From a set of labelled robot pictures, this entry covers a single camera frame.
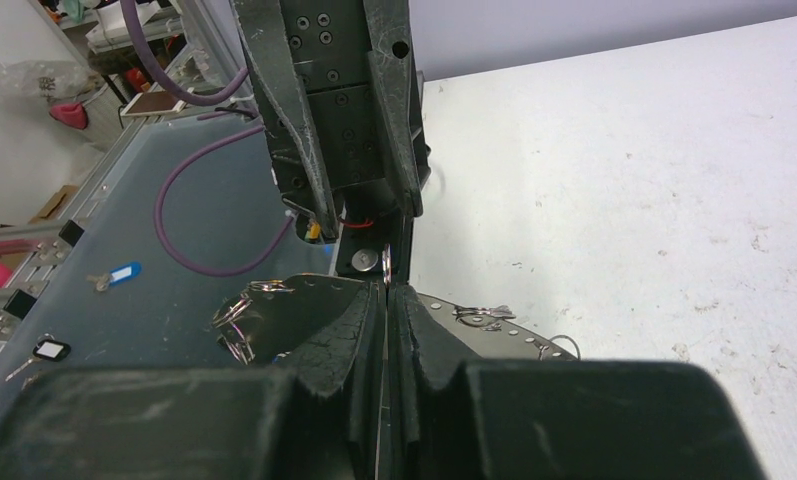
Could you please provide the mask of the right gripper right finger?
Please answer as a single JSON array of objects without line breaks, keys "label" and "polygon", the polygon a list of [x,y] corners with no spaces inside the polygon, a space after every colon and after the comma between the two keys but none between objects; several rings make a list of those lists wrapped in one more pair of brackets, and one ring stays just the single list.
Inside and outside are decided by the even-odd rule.
[{"label": "right gripper right finger", "polygon": [[703,369],[485,358],[408,285],[387,301],[395,479],[761,479]]}]

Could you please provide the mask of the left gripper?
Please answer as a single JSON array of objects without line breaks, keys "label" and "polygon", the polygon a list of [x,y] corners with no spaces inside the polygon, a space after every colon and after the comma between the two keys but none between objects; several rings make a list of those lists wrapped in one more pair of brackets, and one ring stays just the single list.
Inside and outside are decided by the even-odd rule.
[{"label": "left gripper", "polygon": [[233,1],[282,200],[340,233],[343,205],[423,213],[430,169],[407,1]]}]

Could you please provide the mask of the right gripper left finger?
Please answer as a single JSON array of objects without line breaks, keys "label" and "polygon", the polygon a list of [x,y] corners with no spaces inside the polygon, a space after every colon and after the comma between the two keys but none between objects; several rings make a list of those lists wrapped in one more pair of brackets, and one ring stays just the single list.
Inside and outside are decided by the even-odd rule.
[{"label": "right gripper left finger", "polygon": [[370,479],[379,370],[67,369],[0,425],[0,479]]}]

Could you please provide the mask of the metal key ring plate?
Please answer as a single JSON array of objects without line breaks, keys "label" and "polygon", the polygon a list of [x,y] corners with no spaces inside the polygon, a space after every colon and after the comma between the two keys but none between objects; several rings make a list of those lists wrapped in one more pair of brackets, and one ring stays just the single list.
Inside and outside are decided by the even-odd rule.
[{"label": "metal key ring plate", "polygon": [[506,305],[460,305],[411,286],[325,274],[251,281],[223,303],[212,326],[240,364],[317,379],[403,359],[443,382],[465,366],[533,369],[582,358],[571,337],[522,327]]}]

